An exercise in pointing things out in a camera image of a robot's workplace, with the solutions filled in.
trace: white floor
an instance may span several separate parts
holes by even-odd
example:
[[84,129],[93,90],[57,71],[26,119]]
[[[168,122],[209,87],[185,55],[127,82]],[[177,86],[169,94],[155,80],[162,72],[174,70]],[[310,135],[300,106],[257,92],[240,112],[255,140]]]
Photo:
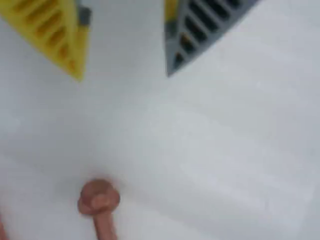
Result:
[[262,0],[171,79],[162,1],[86,2],[81,84],[0,21],[0,211],[11,239],[95,239],[76,209],[93,177],[122,194],[120,240],[318,239],[319,1]]

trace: yellow plastic piece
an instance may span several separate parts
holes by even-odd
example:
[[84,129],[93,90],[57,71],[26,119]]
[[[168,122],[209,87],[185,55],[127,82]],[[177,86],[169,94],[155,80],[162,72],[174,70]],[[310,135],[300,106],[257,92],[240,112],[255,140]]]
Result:
[[89,26],[79,25],[74,0],[0,0],[0,14],[48,59],[82,80]]
[[177,18],[178,2],[179,0],[165,0],[164,2],[165,22],[169,22]]

